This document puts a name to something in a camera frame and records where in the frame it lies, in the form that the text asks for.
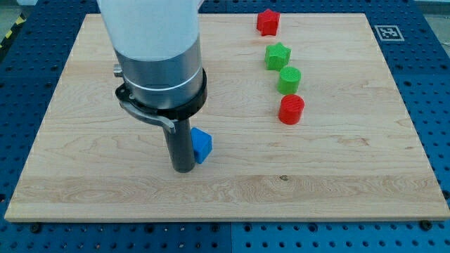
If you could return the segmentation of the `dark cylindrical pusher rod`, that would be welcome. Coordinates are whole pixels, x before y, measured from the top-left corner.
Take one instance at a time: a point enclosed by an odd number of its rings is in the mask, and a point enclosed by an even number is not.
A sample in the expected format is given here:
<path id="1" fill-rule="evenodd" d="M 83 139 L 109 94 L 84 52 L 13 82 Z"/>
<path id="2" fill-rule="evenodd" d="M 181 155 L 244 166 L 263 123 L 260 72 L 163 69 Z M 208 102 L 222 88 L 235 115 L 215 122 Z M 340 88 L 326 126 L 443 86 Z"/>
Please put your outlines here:
<path id="1" fill-rule="evenodd" d="M 163 129 L 172 166 L 179 173 L 190 172 L 195 166 L 195 155 L 188 119 L 174 123 L 175 132 Z"/>

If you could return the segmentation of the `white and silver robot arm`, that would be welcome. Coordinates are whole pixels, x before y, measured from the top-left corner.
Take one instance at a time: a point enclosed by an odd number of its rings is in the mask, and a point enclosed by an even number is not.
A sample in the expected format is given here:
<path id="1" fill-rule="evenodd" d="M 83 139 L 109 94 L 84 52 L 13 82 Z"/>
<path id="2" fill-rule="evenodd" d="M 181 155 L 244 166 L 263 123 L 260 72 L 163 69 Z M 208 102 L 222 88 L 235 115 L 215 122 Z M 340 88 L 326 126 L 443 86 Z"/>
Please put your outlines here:
<path id="1" fill-rule="evenodd" d="M 162 127 L 172 166 L 195 166 L 190 117 L 207 99 L 198 7 L 187 0 L 101 0 L 98 7 L 123 79 L 115 95 L 135 119 Z"/>

